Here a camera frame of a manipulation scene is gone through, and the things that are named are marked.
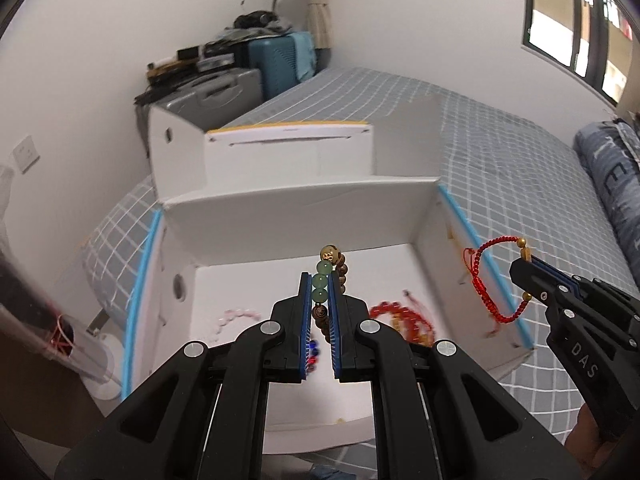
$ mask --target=window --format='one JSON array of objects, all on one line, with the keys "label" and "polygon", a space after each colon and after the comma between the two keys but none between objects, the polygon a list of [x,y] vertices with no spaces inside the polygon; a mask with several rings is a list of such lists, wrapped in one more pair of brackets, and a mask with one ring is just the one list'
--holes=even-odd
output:
[{"label": "window", "polygon": [[632,40],[615,0],[527,0],[524,44],[614,104],[625,89]]}]

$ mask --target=gray suitcase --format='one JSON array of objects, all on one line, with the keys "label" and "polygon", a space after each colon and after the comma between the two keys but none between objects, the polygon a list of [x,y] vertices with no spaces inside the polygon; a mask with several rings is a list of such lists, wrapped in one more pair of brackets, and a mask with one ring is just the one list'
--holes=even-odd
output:
[{"label": "gray suitcase", "polygon": [[[213,130],[262,104],[260,70],[231,68],[204,75],[155,102],[170,112]],[[148,152],[148,105],[138,107],[138,129]]]}]

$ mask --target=white cardboard box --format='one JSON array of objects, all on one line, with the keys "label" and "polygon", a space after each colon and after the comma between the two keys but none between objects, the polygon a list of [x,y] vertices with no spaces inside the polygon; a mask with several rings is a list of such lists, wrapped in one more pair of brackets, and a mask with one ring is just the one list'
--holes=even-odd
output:
[{"label": "white cardboard box", "polygon": [[[212,346],[255,320],[217,334],[225,310],[268,319],[314,272],[320,248],[340,247],[347,294],[369,307],[403,301],[408,289],[428,309],[436,336],[456,341],[499,378],[532,351],[522,325],[495,321],[462,259],[478,238],[438,185],[437,98],[400,105],[374,124],[277,124],[205,134],[160,108],[150,114],[154,179],[164,216],[150,246],[132,357],[137,386],[190,340]],[[501,310],[513,301],[492,263],[481,270]],[[176,298],[175,276],[185,294]],[[374,436],[370,385],[334,380],[321,342],[318,368],[303,384],[272,384],[264,452],[307,452]]]}]

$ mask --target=human hand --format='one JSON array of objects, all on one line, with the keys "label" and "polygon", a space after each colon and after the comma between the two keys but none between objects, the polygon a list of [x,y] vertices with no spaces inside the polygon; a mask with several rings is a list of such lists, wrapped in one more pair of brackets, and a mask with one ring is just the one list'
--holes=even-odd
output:
[{"label": "human hand", "polygon": [[600,438],[591,410],[584,404],[578,412],[578,423],[564,442],[564,448],[578,461],[582,477],[589,478],[609,458],[615,447],[615,442]]}]

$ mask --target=green bead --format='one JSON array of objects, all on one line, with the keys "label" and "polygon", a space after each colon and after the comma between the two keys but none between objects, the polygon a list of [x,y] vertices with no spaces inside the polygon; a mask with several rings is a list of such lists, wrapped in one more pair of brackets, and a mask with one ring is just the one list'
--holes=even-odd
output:
[{"label": "green bead", "polygon": [[311,285],[313,285],[315,288],[326,288],[328,284],[329,280],[324,274],[316,274],[311,278]]},{"label": "green bead", "polygon": [[332,266],[331,262],[328,262],[327,260],[320,260],[316,265],[316,270],[320,274],[328,276],[329,274],[331,274],[331,271],[334,270],[334,266]]},{"label": "green bead", "polygon": [[311,299],[316,303],[324,303],[329,299],[329,293],[324,288],[315,288],[311,294]]}]

